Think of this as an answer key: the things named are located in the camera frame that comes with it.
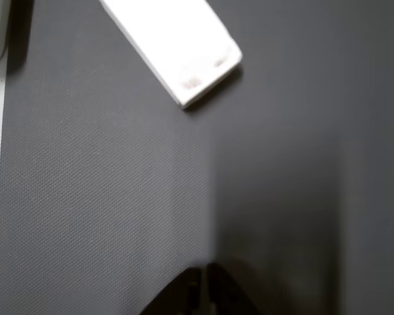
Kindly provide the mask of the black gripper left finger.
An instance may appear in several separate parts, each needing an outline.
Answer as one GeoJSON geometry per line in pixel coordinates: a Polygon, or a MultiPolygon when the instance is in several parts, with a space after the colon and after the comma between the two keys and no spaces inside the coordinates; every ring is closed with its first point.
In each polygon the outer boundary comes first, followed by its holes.
{"type": "Polygon", "coordinates": [[[170,281],[140,315],[198,314],[201,286],[202,271],[187,268],[170,281]]]}

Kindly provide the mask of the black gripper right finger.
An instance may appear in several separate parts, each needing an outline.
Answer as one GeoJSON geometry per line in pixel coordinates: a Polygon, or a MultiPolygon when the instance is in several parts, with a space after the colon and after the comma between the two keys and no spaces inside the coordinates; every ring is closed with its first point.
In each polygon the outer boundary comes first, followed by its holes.
{"type": "Polygon", "coordinates": [[[216,314],[260,314],[238,282],[220,264],[207,265],[208,294],[216,314]]]}

